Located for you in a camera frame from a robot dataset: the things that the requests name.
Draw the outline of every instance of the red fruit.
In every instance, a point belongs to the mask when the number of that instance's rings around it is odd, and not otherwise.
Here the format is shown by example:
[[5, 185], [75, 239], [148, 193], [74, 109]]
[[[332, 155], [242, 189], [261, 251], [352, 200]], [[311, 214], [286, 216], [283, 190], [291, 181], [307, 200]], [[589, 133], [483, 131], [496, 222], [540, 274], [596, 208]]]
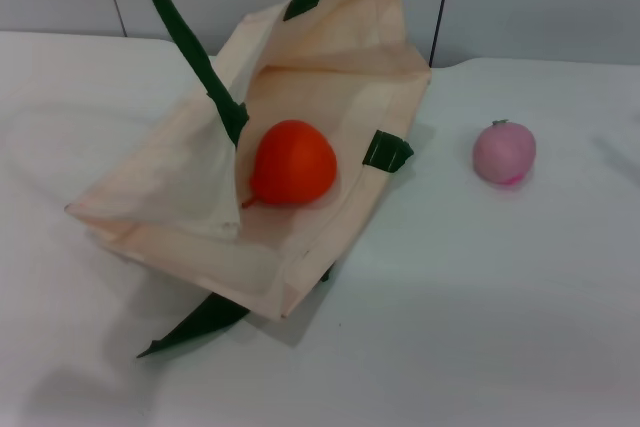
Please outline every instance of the red fruit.
[[260, 141], [251, 176], [253, 197], [266, 204], [305, 204], [322, 197], [336, 179], [338, 163], [327, 139], [300, 120], [285, 120]]

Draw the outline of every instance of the white table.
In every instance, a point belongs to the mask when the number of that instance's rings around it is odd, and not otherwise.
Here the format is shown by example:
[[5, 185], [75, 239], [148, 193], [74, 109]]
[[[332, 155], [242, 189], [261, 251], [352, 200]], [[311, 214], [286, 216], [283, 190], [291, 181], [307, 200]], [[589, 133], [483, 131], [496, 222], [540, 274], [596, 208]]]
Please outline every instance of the white table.
[[[638, 425], [640, 68], [434, 71], [416, 155], [330, 282], [136, 361], [206, 292], [62, 209], [193, 82], [161, 41], [0, 34], [0, 425]], [[515, 191], [469, 168], [501, 118], [538, 140]]]

